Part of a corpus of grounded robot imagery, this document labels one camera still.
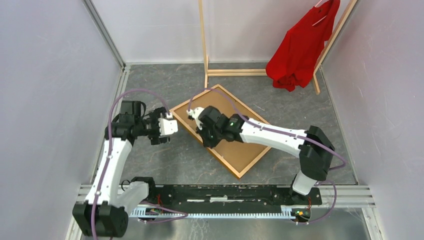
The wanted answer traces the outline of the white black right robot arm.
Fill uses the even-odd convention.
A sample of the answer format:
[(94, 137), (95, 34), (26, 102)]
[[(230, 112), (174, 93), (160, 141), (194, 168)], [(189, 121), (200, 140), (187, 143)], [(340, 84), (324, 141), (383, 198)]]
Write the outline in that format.
[(206, 148), (215, 148), (224, 140), (259, 144), (297, 157), (300, 171), (288, 191), (289, 199), (295, 204), (306, 201), (316, 183), (327, 178), (335, 148), (319, 127), (288, 129), (236, 113), (227, 117), (213, 106), (190, 109), (187, 114), (195, 121), (196, 133)]

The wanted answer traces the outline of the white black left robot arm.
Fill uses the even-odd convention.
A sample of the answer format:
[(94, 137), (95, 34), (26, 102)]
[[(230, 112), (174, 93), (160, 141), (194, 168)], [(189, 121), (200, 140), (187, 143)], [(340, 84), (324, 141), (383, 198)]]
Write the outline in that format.
[(89, 193), (76, 203), (72, 215), (84, 236), (121, 238), (129, 216), (139, 202), (153, 203), (157, 190), (152, 178), (134, 178), (123, 195), (119, 184), (135, 140), (147, 137), (152, 145), (167, 143), (178, 131), (177, 121), (165, 106), (146, 111), (142, 101), (124, 100), (120, 112), (110, 115), (104, 132), (103, 153)]

